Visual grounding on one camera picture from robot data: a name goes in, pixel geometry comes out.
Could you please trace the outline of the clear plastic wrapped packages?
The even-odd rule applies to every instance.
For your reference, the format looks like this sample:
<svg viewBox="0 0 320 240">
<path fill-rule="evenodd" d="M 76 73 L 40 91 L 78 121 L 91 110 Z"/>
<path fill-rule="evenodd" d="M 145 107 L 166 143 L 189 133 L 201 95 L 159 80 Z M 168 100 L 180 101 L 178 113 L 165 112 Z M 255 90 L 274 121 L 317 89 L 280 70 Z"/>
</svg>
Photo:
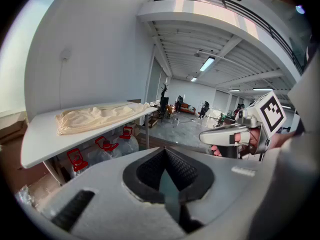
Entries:
<svg viewBox="0 0 320 240">
<path fill-rule="evenodd" d="M 34 197 L 30 194 L 30 190 L 27 185 L 24 185 L 19 191 L 16 192 L 15 198 L 22 204 L 33 206 Z"/>
</svg>

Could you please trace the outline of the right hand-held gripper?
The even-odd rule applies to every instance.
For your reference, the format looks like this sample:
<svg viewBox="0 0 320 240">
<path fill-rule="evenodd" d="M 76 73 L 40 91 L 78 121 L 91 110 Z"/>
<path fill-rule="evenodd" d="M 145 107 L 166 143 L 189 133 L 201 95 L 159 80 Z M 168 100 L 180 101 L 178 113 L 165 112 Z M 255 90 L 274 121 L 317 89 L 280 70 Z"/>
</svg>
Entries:
<svg viewBox="0 0 320 240">
<path fill-rule="evenodd" d="M 199 140 L 208 145 L 210 153 L 216 157 L 237 159 L 237 146 L 248 146 L 251 154 L 264 154 L 270 145 L 272 136 L 287 120 L 283 107 L 273 91 L 261 96 L 250 106 L 241 109 L 236 122 L 215 127 L 199 134 Z M 250 144 L 251 129 L 258 129 L 257 146 Z"/>
</svg>

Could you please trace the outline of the black balcony railing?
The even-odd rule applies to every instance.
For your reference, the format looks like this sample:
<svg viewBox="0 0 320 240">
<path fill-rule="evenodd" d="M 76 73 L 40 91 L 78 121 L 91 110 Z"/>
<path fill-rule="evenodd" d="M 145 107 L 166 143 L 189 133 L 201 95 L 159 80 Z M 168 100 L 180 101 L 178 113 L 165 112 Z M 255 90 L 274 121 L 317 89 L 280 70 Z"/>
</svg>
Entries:
<svg viewBox="0 0 320 240">
<path fill-rule="evenodd" d="M 232 0 L 186 0 L 186 1 L 196 1 L 196 2 L 216 5 L 224 9 L 227 9 L 229 11 L 232 11 L 252 21 L 261 29 L 263 29 L 266 33 L 268 33 L 268 35 L 274 41 L 276 41 L 278 45 L 280 45 L 280 47 L 285 51 L 285 53 L 289 56 L 289 58 L 293 62 L 299 74 L 303 73 L 303 66 L 301 65 L 293 49 L 287 43 L 287 41 L 283 38 L 283 36 L 271 24 L 269 24 L 266 20 L 264 20 L 261 16 L 257 15 L 252 10 Z"/>
</svg>

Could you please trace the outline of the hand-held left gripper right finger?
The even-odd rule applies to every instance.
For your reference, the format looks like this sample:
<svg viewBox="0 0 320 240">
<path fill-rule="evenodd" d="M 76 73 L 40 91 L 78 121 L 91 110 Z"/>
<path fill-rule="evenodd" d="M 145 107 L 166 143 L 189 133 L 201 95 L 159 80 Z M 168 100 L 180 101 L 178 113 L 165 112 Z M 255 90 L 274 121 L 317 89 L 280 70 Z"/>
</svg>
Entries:
<svg viewBox="0 0 320 240">
<path fill-rule="evenodd" d="M 172 169 L 182 168 L 178 204 L 181 236 L 168 240 L 249 240 L 253 219 L 272 181 L 276 154 L 262 162 L 166 147 Z"/>
</svg>

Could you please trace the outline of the yellow cloth trousers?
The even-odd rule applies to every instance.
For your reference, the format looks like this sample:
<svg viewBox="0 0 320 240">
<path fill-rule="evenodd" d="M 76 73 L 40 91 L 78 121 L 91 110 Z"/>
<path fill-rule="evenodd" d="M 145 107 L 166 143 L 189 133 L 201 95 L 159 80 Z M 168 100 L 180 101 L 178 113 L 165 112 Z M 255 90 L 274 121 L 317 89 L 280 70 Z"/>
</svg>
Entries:
<svg viewBox="0 0 320 240">
<path fill-rule="evenodd" d="M 121 102 L 65 110 L 55 116 L 57 135 L 73 135 L 100 129 L 144 112 L 150 105 L 146 102 Z"/>
</svg>

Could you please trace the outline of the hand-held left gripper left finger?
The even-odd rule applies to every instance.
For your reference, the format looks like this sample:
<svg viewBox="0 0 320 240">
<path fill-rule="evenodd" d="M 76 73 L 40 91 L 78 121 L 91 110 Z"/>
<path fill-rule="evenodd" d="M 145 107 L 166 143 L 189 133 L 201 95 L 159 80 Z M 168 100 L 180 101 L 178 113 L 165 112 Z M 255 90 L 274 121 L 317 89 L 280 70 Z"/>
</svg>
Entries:
<svg viewBox="0 0 320 240">
<path fill-rule="evenodd" d="M 84 240 L 177 240 L 186 233 L 163 204 L 142 202 L 123 182 L 126 166 L 155 151 L 139 151 L 98 163 L 63 185 L 42 207 L 54 218 L 79 191 L 94 193 L 70 233 Z"/>
</svg>

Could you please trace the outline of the flat brown cardboard sheet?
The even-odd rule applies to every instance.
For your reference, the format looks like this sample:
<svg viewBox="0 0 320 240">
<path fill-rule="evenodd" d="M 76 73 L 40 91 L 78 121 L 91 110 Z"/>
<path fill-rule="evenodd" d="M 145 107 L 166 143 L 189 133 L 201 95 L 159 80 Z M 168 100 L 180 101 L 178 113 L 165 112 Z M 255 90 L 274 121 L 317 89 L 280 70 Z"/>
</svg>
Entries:
<svg viewBox="0 0 320 240">
<path fill-rule="evenodd" d="M 39 207 L 59 190 L 60 184 L 43 163 L 24 170 L 25 188 L 33 207 Z"/>
</svg>

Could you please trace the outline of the person's right forearm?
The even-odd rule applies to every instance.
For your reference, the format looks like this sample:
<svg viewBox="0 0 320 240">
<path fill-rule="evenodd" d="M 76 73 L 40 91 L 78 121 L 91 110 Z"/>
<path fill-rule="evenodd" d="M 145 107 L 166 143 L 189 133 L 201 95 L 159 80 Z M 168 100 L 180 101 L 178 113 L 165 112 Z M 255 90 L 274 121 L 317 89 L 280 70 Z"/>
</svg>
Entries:
<svg viewBox="0 0 320 240">
<path fill-rule="evenodd" d="M 292 131 L 286 134 L 275 133 L 270 139 L 268 150 L 280 148 L 288 139 L 294 137 L 295 135 L 296 131 Z"/>
</svg>

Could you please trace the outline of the orange sofa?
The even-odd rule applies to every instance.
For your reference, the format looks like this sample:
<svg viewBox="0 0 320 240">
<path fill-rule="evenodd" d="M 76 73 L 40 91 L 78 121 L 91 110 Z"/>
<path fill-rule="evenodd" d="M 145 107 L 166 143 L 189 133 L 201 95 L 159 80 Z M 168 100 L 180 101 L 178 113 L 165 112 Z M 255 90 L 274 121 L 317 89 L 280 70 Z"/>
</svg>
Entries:
<svg viewBox="0 0 320 240">
<path fill-rule="evenodd" d="M 172 109 L 172 111 L 174 111 L 176 113 L 177 112 L 177 110 L 176 110 L 177 105 L 178 104 L 175 103 L 174 105 L 169 105 L 169 107 Z M 192 114 L 192 115 L 194 115 L 196 113 L 196 109 L 193 106 L 188 105 L 187 103 L 182 103 L 180 106 L 178 106 L 178 108 L 180 108 L 180 110 L 178 111 L 179 113 L 183 112 L 183 113 Z"/>
</svg>

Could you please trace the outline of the black tree-shaped stand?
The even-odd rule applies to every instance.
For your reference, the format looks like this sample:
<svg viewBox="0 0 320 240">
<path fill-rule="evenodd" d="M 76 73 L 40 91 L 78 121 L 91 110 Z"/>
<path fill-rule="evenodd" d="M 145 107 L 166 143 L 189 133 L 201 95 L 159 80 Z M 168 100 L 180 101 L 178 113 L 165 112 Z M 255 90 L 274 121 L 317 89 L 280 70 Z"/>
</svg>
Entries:
<svg viewBox="0 0 320 240">
<path fill-rule="evenodd" d="M 161 121 L 163 121 L 166 112 L 170 113 L 170 109 L 168 107 L 169 98 L 165 97 L 165 93 L 168 90 L 168 84 L 164 83 L 164 87 L 162 87 L 161 97 L 160 97 L 160 110 L 159 115 Z"/>
</svg>

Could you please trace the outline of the large taped cardboard box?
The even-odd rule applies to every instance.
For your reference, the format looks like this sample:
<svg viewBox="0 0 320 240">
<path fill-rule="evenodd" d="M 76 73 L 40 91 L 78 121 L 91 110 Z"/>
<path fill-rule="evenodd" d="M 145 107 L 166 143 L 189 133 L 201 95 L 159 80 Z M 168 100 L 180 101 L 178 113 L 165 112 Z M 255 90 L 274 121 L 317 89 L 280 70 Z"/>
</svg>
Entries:
<svg viewBox="0 0 320 240">
<path fill-rule="evenodd" d="M 28 127 L 25 111 L 0 117 L 0 145 L 23 137 Z"/>
</svg>

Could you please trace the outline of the person's right hand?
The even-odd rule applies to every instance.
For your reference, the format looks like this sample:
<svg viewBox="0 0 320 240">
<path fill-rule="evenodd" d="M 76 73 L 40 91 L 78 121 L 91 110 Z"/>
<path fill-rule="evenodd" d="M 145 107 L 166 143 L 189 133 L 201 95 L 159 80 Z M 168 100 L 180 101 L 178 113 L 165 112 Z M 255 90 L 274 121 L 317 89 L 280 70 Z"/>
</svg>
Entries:
<svg viewBox="0 0 320 240">
<path fill-rule="evenodd" d="M 255 152 L 259 145 L 261 129 L 251 128 L 249 133 L 250 133 L 249 147 L 251 151 Z"/>
</svg>

